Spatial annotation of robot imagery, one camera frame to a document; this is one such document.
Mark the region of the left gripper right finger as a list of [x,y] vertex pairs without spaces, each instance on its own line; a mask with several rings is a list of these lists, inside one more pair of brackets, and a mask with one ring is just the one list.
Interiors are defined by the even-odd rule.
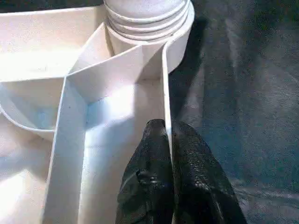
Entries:
[[245,224],[224,170],[190,125],[172,125],[177,224]]

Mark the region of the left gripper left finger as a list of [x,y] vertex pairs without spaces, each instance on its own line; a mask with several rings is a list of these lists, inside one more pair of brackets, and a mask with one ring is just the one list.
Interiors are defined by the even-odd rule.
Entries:
[[174,183],[165,121],[152,119],[128,162],[117,197],[117,224],[170,224]]

